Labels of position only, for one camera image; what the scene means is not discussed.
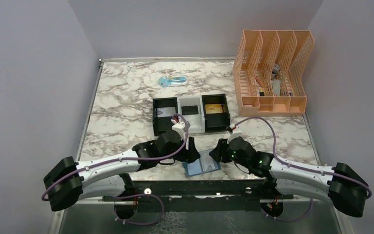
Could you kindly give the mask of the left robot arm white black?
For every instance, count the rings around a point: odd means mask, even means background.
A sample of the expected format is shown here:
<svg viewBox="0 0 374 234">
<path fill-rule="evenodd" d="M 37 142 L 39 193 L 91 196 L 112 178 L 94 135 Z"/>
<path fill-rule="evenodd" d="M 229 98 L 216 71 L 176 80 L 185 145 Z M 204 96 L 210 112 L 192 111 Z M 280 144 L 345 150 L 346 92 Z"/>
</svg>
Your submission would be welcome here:
<svg viewBox="0 0 374 234">
<path fill-rule="evenodd" d="M 124 181 L 123 174 L 153 168 L 166 159 L 193 163 L 199 158 L 194 138 L 174 130 L 102 159 L 78 162 L 68 156 L 44 177 L 45 191 L 41 200 L 48 201 L 54 212 L 96 196 L 118 196 L 128 200 L 133 196 L 134 188 Z"/>
</svg>

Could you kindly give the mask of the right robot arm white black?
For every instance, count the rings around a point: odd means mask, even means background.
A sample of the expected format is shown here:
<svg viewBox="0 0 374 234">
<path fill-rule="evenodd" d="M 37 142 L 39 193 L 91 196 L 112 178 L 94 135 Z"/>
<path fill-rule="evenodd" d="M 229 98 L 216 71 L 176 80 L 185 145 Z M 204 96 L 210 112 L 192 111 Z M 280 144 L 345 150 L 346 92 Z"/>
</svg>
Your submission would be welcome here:
<svg viewBox="0 0 374 234">
<path fill-rule="evenodd" d="M 271 179 L 262 184 L 262 194 L 300 195 L 330 201 L 340 212 L 362 217 L 369 196 L 368 183 L 349 165 L 314 166 L 294 162 L 272 153 L 256 151 L 242 137 L 220 139 L 209 155 L 222 163 L 234 162 L 250 174 Z"/>
</svg>

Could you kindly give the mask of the blue leather card holder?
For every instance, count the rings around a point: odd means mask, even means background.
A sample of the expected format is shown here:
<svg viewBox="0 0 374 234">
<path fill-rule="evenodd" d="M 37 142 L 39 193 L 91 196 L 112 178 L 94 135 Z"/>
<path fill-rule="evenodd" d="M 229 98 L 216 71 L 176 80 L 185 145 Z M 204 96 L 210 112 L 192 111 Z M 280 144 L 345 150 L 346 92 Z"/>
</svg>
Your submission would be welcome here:
<svg viewBox="0 0 374 234">
<path fill-rule="evenodd" d="M 199 152 L 200 157 L 194 162 L 182 163 L 187 177 L 203 175 L 221 169 L 220 164 L 209 155 L 211 151 L 212 150 L 201 151 Z"/>
</svg>

